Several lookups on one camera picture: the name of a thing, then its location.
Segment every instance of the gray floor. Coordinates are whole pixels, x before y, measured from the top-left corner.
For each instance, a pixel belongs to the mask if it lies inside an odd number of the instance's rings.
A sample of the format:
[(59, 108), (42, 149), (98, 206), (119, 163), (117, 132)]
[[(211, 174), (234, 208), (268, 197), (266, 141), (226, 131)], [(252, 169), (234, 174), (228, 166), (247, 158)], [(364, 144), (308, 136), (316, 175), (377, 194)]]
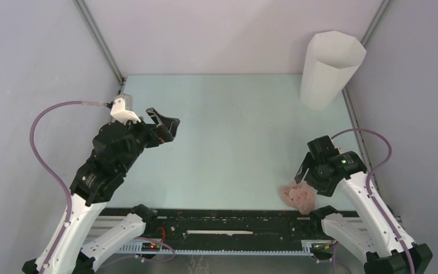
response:
[[(138, 158), (108, 206), (290, 209), (279, 189), (293, 181), (307, 142), (352, 127), (342, 96), (311, 110), (300, 83), (301, 75), (129, 76), (135, 113), (154, 107), (181, 123), (172, 143)], [(354, 134), (335, 145), (358, 151)], [(354, 209), (340, 191), (317, 196), (317, 208), (326, 205)]]

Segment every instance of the purple cable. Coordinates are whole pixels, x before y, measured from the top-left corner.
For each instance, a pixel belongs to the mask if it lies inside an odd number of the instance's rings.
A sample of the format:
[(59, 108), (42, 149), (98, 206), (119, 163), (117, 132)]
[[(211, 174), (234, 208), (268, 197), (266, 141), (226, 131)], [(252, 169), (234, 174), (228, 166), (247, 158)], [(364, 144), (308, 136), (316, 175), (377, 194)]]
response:
[(332, 257), (332, 263), (333, 263), (333, 274), (336, 274), (336, 263), (341, 264), (343, 267), (345, 267), (347, 269), (347, 271), (349, 272), (349, 274), (352, 274), (352, 270), (350, 269), (350, 267), (348, 267), (348, 265), (346, 263), (344, 263), (343, 261), (337, 260), (336, 259), (336, 247), (339, 245), (339, 243), (336, 243), (333, 246), (333, 257)]
[[(376, 167), (374, 167), (368, 174), (367, 174), (367, 180), (366, 180), (366, 187), (367, 187), (367, 192), (370, 195), (370, 197), (372, 198), (372, 201), (374, 202), (375, 206), (377, 206), (377, 209), (380, 211), (380, 213), (382, 214), (382, 216), (385, 218), (385, 220), (387, 221), (388, 225), (390, 226), (390, 228), (392, 228), (392, 231), (394, 232), (395, 236), (397, 237), (397, 239), (401, 239), (401, 235), (399, 233), (399, 231), (397, 230), (397, 228), (395, 227), (395, 225), (392, 223), (392, 221), (390, 220), (390, 218), (388, 217), (387, 213), (385, 212), (385, 210), (382, 208), (382, 206), (380, 205), (379, 201), (377, 200), (376, 197), (372, 196), (372, 189), (370, 188), (370, 180), (372, 179), (372, 176), (374, 175), (374, 172), (377, 171), (380, 167), (382, 167), (385, 163), (387, 163), (390, 159), (390, 157), (392, 156), (392, 146), (390, 145), (389, 141), (382, 136), (381, 134), (372, 131), (372, 130), (367, 130), (365, 128), (351, 128), (348, 130), (344, 130), (341, 131), (335, 135), (333, 135), (331, 138), (335, 139), (336, 137), (350, 132), (350, 131), (360, 131), (360, 132), (367, 132), (370, 134), (373, 134), (379, 138), (382, 139), (382, 141), (385, 142), (385, 144), (387, 145), (388, 148), (388, 154), (387, 157), (380, 162), (380, 164), (378, 164)], [(409, 249), (407, 248), (407, 245), (405, 244), (404, 240), (399, 240), (400, 245), (402, 245), (402, 248), (404, 249), (405, 255), (407, 256), (407, 261), (409, 262), (409, 269), (410, 269), (410, 273), (411, 274), (415, 274), (415, 267), (414, 267), (414, 263), (412, 261), (412, 256), (411, 253), (409, 252)], [(335, 273), (335, 260), (333, 260), (333, 273)]]
[(175, 249), (173, 249), (170, 245), (168, 245), (168, 244), (166, 244), (166, 243), (164, 243), (164, 242), (162, 242), (162, 241), (157, 241), (157, 240), (153, 240), (153, 239), (149, 239), (149, 238), (145, 238), (145, 237), (136, 237), (135, 239), (138, 239), (138, 240), (144, 240), (144, 241), (149, 241), (149, 242), (156, 243), (156, 244), (160, 244), (160, 245), (162, 245), (162, 246), (164, 246), (164, 247), (167, 247), (170, 251), (172, 251), (172, 256), (169, 257), (169, 258), (167, 258), (167, 259), (162, 259), (162, 260), (152, 260), (152, 259), (143, 258), (143, 257), (141, 257), (141, 256), (136, 257), (135, 255), (129, 255), (129, 256), (123, 256), (123, 257), (120, 257), (120, 258), (118, 258), (118, 259), (116, 259), (116, 260), (113, 260), (113, 261), (107, 263), (107, 264), (103, 264), (103, 265), (102, 265), (101, 267), (99, 267), (99, 268), (109, 267), (110, 265), (115, 264), (115, 263), (117, 263), (117, 262), (119, 262), (119, 261), (127, 260), (127, 259), (132, 259), (132, 258), (137, 258), (137, 259), (140, 258), (141, 260), (150, 261), (150, 262), (152, 262), (152, 263), (165, 263), (165, 262), (167, 262), (167, 261), (171, 261), (171, 260), (173, 260), (173, 259), (175, 258), (175, 256), (176, 256), (176, 254), (175, 254)]
[[(34, 156), (36, 156), (36, 159), (41, 164), (41, 166), (43, 166), (45, 168), (45, 170), (49, 174), (51, 174), (51, 176), (53, 176), (53, 178), (56, 179), (56, 181), (58, 181), (59, 185), (61, 186), (61, 188), (64, 191), (64, 194), (66, 195), (66, 205), (67, 205), (67, 208), (66, 208), (66, 217), (64, 218), (64, 222), (65, 223), (68, 223), (70, 221), (70, 217), (71, 217), (71, 194), (68, 191), (68, 187), (65, 185), (63, 180), (58, 176), (58, 174), (56, 174), (56, 172), (54, 172), (46, 164), (46, 162), (43, 160), (43, 158), (41, 158), (38, 150), (36, 149), (36, 144), (34, 143), (34, 132), (36, 131), (36, 125), (38, 124), (39, 120), (41, 120), (41, 118), (43, 118), (44, 115), (46, 115), (48, 112), (50, 112), (50, 111), (52, 111), (52, 110), (54, 110), (54, 109), (56, 109), (58, 107), (68, 106), (70, 104), (86, 104), (86, 105), (90, 105), (90, 106), (104, 106), (104, 107), (107, 106), (106, 103), (96, 103), (96, 102), (86, 102), (86, 101), (68, 101), (68, 102), (63, 102), (63, 103), (55, 104), (54, 106), (51, 106), (51, 107), (43, 110), (36, 117), (36, 119), (34, 119), (33, 125), (31, 126), (31, 130), (29, 132), (29, 143), (31, 144), (31, 149), (33, 150)], [(54, 243), (52, 244), (52, 246), (50, 248), (50, 251), (48, 252), (48, 255), (44, 259), (43, 266), (39, 270), (39, 274), (42, 274), (44, 272), (44, 265), (49, 263), (50, 257), (54, 253), (54, 251), (56, 249), (56, 246), (58, 246), (59, 240), (61, 240), (61, 238), (63, 237), (63, 234), (64, 234), (65, 230), (66, 230), (66, 227), (63, 224), (63, 226), (59, 230), (58, 236), (56, 237)]]
[(333, 257), (331, 258), (331, 260), (318, 260), (318, 258), (313, 255), (313, 259), (317, 261), (317, 263), (333, 263), (333, 273), (336, 274), (336, 263), (341, 264), (343, 267), (345, 267), (345, 269), (347, 269), (347, 271), (349, 272), (349, 274), (352, 274), (352, 270), (350, 269), (350, 267), (348, 267), (348, 265), (346, 263), (344, 263), (343, 261), (337, 260), (336, 259), (336, 246), (338, 245), (338, 242), (336, 244), (333, 245)]

